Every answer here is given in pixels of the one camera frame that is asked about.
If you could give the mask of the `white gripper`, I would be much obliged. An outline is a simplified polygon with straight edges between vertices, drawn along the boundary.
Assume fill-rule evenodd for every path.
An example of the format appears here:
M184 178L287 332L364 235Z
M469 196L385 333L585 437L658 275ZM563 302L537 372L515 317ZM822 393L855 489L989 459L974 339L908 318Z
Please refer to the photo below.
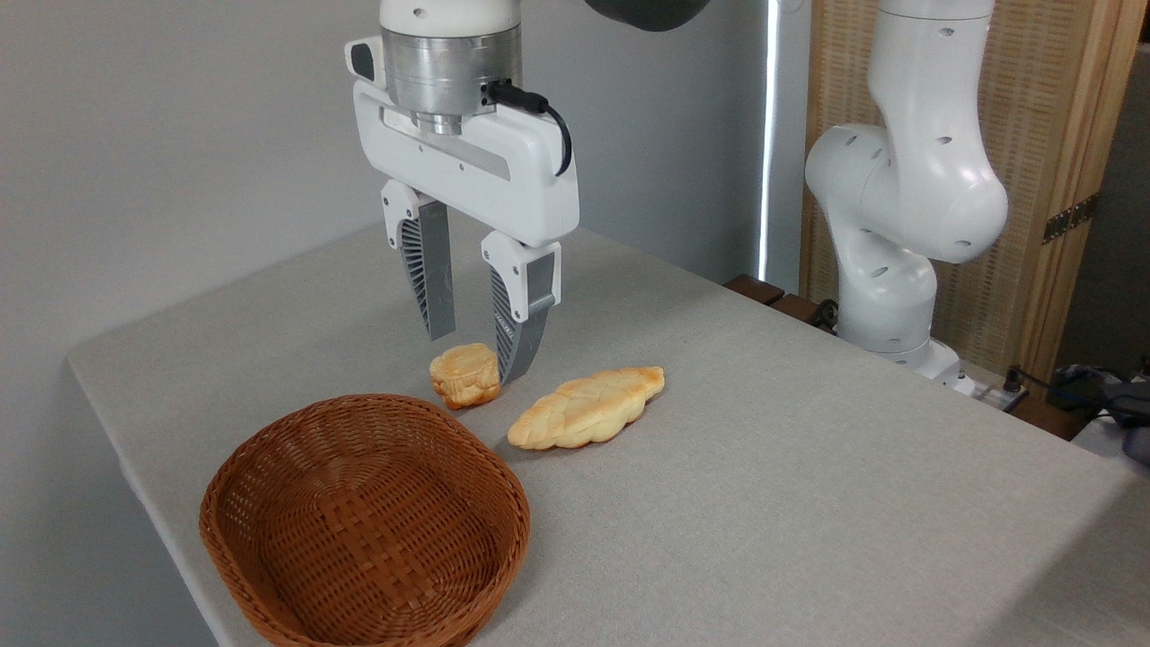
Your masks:
M417 128L391 102L382 55L378 36L345 45L358 140L390 179L381 191L388 242L402 256L427 336L438 340L457 330L447 206L498 230L484 237L482 253L500 383L508 385L529 370L549 311L562 302L562 246L554 241L578 226L578 171L572 164L555 175L562 134L545 116L500 106L463 120L460 134Z

